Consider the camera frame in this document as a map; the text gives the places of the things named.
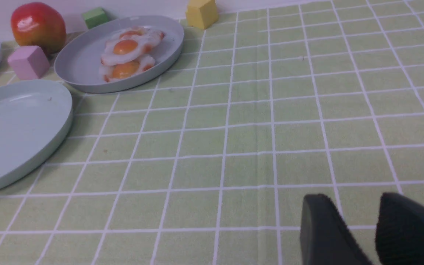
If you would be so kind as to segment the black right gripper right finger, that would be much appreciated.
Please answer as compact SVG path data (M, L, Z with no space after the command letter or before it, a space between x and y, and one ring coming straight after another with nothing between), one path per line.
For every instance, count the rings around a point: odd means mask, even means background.
M375 249L383 265L424 265L424 206L395 192L383 193Z

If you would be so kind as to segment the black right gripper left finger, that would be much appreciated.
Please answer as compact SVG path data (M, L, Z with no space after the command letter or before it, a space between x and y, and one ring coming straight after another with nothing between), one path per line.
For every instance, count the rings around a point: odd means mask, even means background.
M303 265L372 264L325 194L303 198L300 248Z

